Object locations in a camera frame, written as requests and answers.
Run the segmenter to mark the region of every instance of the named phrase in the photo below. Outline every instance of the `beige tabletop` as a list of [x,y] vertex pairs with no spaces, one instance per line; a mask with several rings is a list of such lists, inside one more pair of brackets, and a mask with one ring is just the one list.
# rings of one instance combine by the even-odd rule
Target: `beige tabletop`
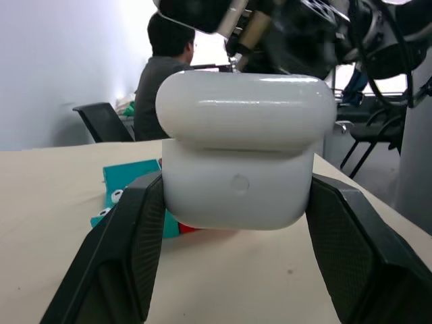
[[[38,323],[103,206],[102,168],[161,143],[0,153],[0,323]],[[315,157],[314,172],[357,186]],[[363,190],[432,269],[432,239]],[[273,232],[204,230],[164,240],[147,323],[339,323],[306,218]]]

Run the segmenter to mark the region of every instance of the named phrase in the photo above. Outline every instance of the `teal box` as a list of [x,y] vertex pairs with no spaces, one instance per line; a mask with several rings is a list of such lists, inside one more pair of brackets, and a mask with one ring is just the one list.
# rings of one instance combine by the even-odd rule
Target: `teal box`
[[[133,182],[136,178],[148,173],[159,171],[161,169],[157,160],[148,160],[135,163],[127,163],[121,165],[112,165],[103,168],[103,178],[107,193],[105,195],[105,204],[103,208],[112,208],[114,203],[111,200],[111,194],[116,190],[124,190],[124,188]],[[102,217],[93,217],[90,221],[94,227]],[[163,226],[163,237],[174,238],[179,236],[180,231],[178,222],[173,218],[169,211],[165,211],[165,224]]]

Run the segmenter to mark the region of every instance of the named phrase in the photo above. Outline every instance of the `man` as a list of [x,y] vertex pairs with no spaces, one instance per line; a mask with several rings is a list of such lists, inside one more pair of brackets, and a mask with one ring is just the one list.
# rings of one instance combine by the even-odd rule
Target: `man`
[[153,56],[142,72],[135,98],[135,140],[169,137],[156,116],[156,94],[170,75],[191,70],[195,30],[176,24],[155,13],[147,27]]

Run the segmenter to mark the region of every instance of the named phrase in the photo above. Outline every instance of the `dark hair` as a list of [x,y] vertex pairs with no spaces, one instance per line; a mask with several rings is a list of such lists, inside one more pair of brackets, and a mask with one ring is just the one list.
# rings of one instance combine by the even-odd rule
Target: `dark hair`
[[153,56],[181,55],[187,44],[193,44],[195,39],[195,30],[165,19],[158,13],[150,19],[147,33]]

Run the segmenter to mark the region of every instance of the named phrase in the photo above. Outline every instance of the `black cable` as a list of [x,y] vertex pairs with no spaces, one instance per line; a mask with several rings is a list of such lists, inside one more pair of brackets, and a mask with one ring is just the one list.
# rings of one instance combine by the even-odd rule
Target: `black cable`
[[[402,33],[400,32],[400,29],[398,27],[398,25],[396,24],[396,22],[394,21],[394,19],[392,18],[392,15],[390,14],[388,8],[385,6],[385,4],[381,1],[381,0],[373,0],[375,5],[381,10],[381,12],[383,12],[383,15],[385,17],[385,19],[389,22],[391,31],[394,33],[396,40],[399,42],[399,46],[401,47],[401,56],[402,56],[402,63],[404,66],[404,69],[406,71],[406,83],[407,83],[407,91],[406,91],[406,95],[407,95],[407,102],[408,102],[408,106],[413,108],[414,107],[414,97],[413,97],[413,81],[412,81],[412,74],[411,74],[411,69],[410,69],[410,54],[408,51],[408,47],[406,45],[406,42],[402,36]],[[388,101],[383,94],[381,93],[381,91],[378,89],[377,84],[375,83],[375,80],[373,79],[368,66],[367,66],[367,52],[365,50],[365,47],[363,46],[362,40],[360,40],[358,38],[358,35],[361,34],[360,33],[360,21],[358,20],[358,13],[359,13],[359,8],[358,8],[358,0],[353,0],[352,1],[352,17],[353,17],[353,22],[352,22],[352,27],[353,27],[353,39],[354,39],[354,44],[356,45],[357,49],[358,49],[358,53],[360,55],[360,60],[362,63],[362,70],[364,70],[366,72],[367,78],[369,79],[369,84],[372,88],[373,93],[375,94],[375,96],[386,106],[388,107],[394,107],[394,108],[400,108],[401,106],[403,106],[402,103],[399,104],[395,104],[395,103],[391,103],[390,101]]]
[[399,26],[396,24],[395,20],[393,19],[392,14],[390,13],[390,10],[387,7],[387,5],[384,2],[382,2],[382,0],[373,0],[373,3],[383,13],[384,18],[389,23],[391,31],[396,37],[396,40],[398,41],[398,45],[401,48],[402,65],[406,74],[406,85],[407,85],[406,100],[408,101],[408,106],[410,108],[414,108],[414,82],[412,79],[411,68],[410,68],[412,66],[412,62],[411,62],[412,60],[411,60],[410,51],[408,49],[408,45],[406,44],[405,38],[402,35]]

